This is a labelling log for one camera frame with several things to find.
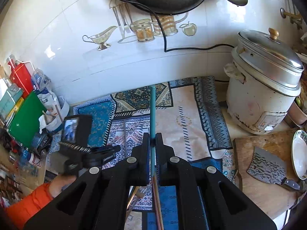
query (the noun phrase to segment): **white plate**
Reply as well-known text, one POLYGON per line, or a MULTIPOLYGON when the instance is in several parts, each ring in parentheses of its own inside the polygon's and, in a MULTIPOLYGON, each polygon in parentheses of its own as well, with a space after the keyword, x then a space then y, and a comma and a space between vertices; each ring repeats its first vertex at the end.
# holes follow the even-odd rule
POLYGON ((291 148, 294 172, 301 180, 307 178, 307 133, 302 130, 295 132, 291 148))

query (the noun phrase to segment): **patterned tablecloth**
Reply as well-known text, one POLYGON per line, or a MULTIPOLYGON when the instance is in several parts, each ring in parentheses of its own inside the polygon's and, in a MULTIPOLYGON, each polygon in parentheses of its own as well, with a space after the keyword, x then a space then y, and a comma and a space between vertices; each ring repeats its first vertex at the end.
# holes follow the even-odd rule
MULTIPOLYGON (((74 114, 93 116, 90 146, 121 145, 116 159, 102 168, 112 167, 129 156, 132 148, 142 143, 143 133, 149 132, 150 87, 88 101, 74 107, 74 114)), ((176 156, 196 167, 213 165, 233 180, 236 170, 234 153, 216 99, 213 77, 157 84, 156 132, 162 133, 164 144, 173 147, 176 156)), ((58 148, 57 141, 54 140, 54 150, 58 148)), ((177 230, 175 187, 159 187, 159 197, 165 230, 177 230)), ((125 229, 157 229, 151 184, 144 198, 136 203, 125 229)))

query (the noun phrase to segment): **orange sleeve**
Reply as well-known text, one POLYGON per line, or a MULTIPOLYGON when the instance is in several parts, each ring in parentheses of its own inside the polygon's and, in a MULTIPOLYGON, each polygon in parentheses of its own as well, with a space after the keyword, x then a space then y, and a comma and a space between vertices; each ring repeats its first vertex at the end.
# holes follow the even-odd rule
POLYGON ((18 229, 21 230, 34 214, 52 201, 53 197, 48 188, 49 183, 44 183, 30 195, 6 209, 7 215, 18 229))

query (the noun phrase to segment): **metal rivet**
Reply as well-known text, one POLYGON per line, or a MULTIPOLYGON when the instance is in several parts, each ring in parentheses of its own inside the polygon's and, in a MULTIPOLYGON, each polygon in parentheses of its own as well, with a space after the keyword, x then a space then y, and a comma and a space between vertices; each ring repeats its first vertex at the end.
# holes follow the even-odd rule
POLYGON ((214 173, 216 172, 216 168, 213 167, 213 166, 209 166, 209 167, 207 168, 207 171, 208 171, 209 173, 211 173, 211 174, 214 174, 214 173))
POLYGON ((133 156, 128 157, 127 162, 128 162, 128 163, 135 163, 135 162, 136 162, 136 158, 133 157, 133 156))
POLYGON ((97 167, 90 168, 90 173, 91 174, 97 174, 98 172, 99 172, 99 168, 97 168, 97 167))
POLYGON ((177 156, 172 156, 170 159, 169 159, 172 163, 177 163, 180 161, 179 157, 177 156))

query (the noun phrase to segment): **wooden lid knob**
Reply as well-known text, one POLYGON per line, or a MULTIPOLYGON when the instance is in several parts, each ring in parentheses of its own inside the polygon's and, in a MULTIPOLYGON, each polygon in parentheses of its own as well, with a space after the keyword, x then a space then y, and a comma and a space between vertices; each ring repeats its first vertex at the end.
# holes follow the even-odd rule
POLYGON ((270 33, 270 38, 276 40, 277 37, 279 36, 279 32, 273 28, 269 27, 269 33, 270 33))

